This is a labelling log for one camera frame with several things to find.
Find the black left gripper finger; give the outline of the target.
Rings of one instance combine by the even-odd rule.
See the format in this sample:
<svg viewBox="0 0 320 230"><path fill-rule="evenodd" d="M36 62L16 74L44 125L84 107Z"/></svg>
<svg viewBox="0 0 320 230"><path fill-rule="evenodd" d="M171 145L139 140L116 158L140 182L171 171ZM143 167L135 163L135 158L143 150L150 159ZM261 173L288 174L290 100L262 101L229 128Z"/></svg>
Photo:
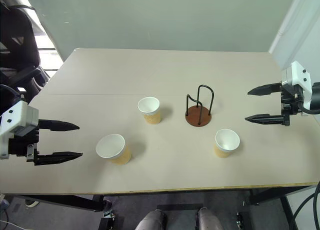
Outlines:
<svg viewBox="0 0 320 230"><path fill-rule="evenodd" d="M66 132L66 131L73 131L79 130L80 127L65 121L60 120L47 120L47 119L39 119L38 120L38 127L39 129L50 130L54 132Z"/></svg>
<svg viewBox="0 0 320 230"><path fill-rule="evenodd" d="M43 165L55 165L61 164L67 161L72 161L76 158L79 158L83 155L83 153L78 152L54 152L52 154L47 155L36 155L33 162L35 166L43 166Z"/></svg>

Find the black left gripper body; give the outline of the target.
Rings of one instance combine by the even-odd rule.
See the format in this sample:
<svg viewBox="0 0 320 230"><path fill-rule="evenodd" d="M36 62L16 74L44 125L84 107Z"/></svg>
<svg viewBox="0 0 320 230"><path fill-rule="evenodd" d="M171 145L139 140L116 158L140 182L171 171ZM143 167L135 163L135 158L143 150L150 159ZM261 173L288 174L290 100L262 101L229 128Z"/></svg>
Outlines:
<svg viewBox="0 0 320 230"><path fill-rule="evenodd" d="M38 166L39 120L26 123L25 126L21 122L12 121L9 124L9 133L13 136L8 140L8 154L26 157L27 162L33 162Z"/></svg>

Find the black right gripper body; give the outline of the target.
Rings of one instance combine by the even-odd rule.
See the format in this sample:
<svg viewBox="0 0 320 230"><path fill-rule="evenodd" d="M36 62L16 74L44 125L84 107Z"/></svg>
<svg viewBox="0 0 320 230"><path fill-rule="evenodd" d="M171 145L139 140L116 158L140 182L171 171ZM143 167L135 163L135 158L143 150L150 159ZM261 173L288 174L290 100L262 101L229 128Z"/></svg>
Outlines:
<svg viewBox="0 0 320 230"><path fill-rule="evenodd" d="M288 86L281 84L281 125L289 126L290 116L302 113L298 103L303 103L303 100L304 94L301 86Z"/></svg>

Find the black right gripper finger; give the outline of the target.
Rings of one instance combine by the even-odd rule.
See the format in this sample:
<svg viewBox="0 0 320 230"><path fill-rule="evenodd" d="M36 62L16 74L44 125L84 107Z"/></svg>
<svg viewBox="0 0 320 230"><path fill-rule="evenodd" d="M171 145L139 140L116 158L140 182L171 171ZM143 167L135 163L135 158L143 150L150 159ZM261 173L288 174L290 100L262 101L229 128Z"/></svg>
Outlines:
<svg viewBox="0 0 320 230"><path fill-rule="evenodd" d="M280 82L266 84L262 86L258 86L250 90L247 94L253 96L264 96L270 95L272 93L277 93L282 91L282 84Z"/></svg>
<svg viewBox="0 0 320 230"><path fill-rule="evenodd" d="M286 120L283 115L256 114L244 118L246 121L261 125L285 125Z"/></svg>

